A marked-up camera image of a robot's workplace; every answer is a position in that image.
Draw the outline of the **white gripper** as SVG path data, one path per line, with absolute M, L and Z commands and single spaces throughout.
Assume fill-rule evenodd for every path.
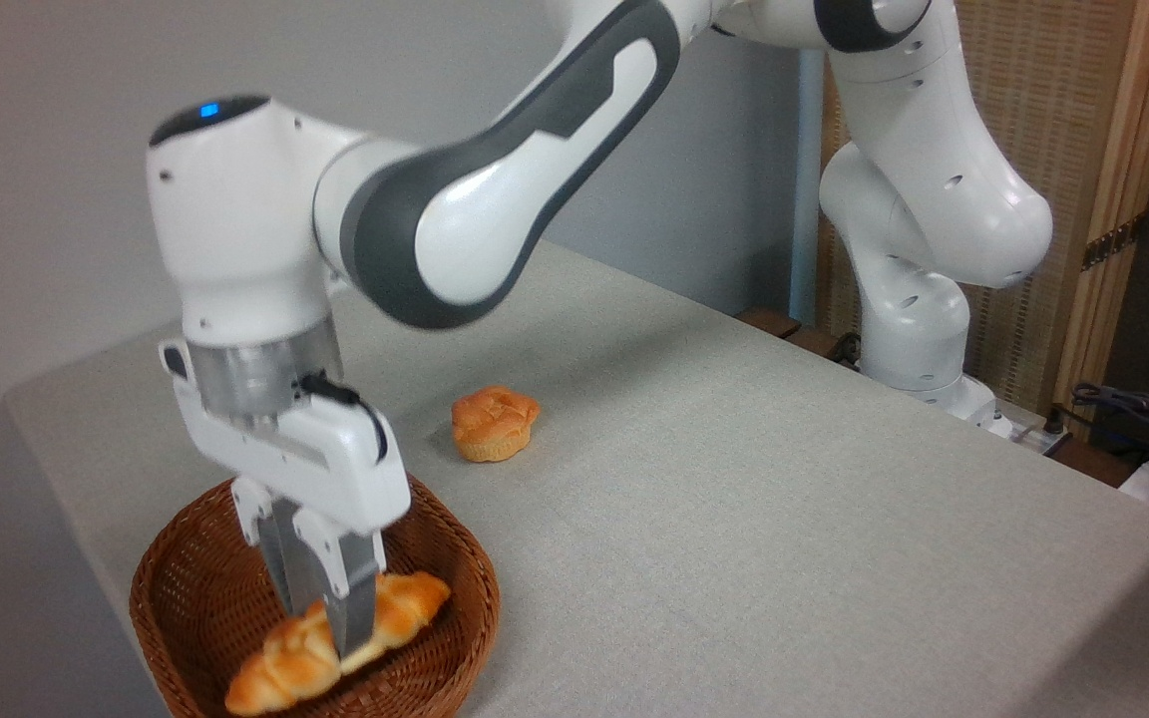
M 196 449 L 236 477 L 229 494 L 247 545 L 259 548 L 284 613 L 322 599 L 339 658 L 375 633 L 381 528 L 411 505 L 390 422 L 321 368 L 286 381 L 279 414 L 213 414 L 188 347 L 160 343 Z

